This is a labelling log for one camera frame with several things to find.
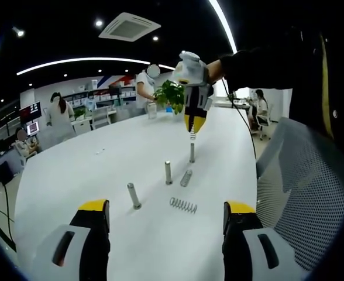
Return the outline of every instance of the black cable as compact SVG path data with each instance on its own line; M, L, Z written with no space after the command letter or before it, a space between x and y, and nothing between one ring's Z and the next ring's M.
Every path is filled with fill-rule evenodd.
M5 190L5 192L6 192L7 218L8 218L8 219L7 219L7 222L8 222L9 237L10 237L11 241L12 241L13 243L15 243L15 241L14 241L13 238L12 238L12 234L11 234L11 225L10 225L10 223L9 223L10 218L9 218L8 193L7 193L7 188L6 188L6 185L5 185L5 184L4 184L4 190Z
M1 212L3 215L5 215L10 221L14 222L14 220L11 219L11 218L9 218L9 217L7 216L7 214L6 214L5 212L3 212L1 209L0 209L0 212Z
M234 101L233 101L233 98L230 98L230 97L229 97L229 93L228 93L228 90L226 89L226 86L225 86L225 83L224 83L224 79L221 78L221 80L222 80L223 85L224 85L224 89L225 89L225 92L226 92L226 96L228 97L228 99L229 99L229 100L231 101L231 103L232 103L232 108L234 107L234 108L237 109L238 114L241 116L242 120L244 121L246 127L247 127L248 130L249 130L250 136L251 136L251 138L252 138L252 143L253 143L254 156L255 156L255 158L256 158L256 152L255 152L255 145L254 145L254 139L253 139L253 135L252 135L252 130L250 129L250 127L249 127L248 124L246 123L246 121L245 121L245 119L243 118L243 116L242 116L241 112L239 111L238 107L235 105L235 103L234 103Z

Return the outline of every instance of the ceiling vent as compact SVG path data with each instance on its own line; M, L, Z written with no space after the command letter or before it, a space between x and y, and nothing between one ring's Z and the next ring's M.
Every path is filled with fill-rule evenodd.
M130 13L121 13L99 34L99 38L134 42L161 25Z

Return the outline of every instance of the woman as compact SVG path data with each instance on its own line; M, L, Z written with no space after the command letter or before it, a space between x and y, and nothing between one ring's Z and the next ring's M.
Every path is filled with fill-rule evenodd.
M38 143L32 142L31 144L28 144L26 142L26 132L23 128L18 127L15 135L17 137L15 146L22 156L25 158L30 158L38 153Z
M47 126L71 124L70 118L74 116L73 109L59 92L51 96L51 105L47 110Z
M264 94L263 91L261 89L258 89L255 91L255 93L258 96L258 100L255 103L255 107L256 107L256 114L254 114L255 110L253 110L253 112L249 112L247 118L249 120L249 125L250 128L252 128L254 119L255 119L255 115L263 115L263 116L267 116L267 112L268 112L268 104L266 99L264 98Z

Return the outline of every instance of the computer screen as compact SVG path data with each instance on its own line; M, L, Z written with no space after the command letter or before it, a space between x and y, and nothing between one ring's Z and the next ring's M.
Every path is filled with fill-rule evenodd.
M41 104L39 101L35 102L34 104L28 105L27 107L20 109L19 112L20 112L20 123L21 124L28 123L42 116Z
M27 135L28 136L33 136L39 131L39 126L38 122L34 122L26 127L27 130Z

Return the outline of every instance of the monitor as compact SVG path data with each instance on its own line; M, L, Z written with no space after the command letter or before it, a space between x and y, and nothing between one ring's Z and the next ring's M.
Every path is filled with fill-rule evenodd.
M14 142L16 142L16 135L9 136L5 139L0 139L0 151L8 151Z
M20 109L19 112L20 123L26 124L42 116L41 103L39 101L35 102L34 104L28 105L27 107Z
M39 132L38 122L34 122L28 126L26 126L26 132L28 136L33 136Z

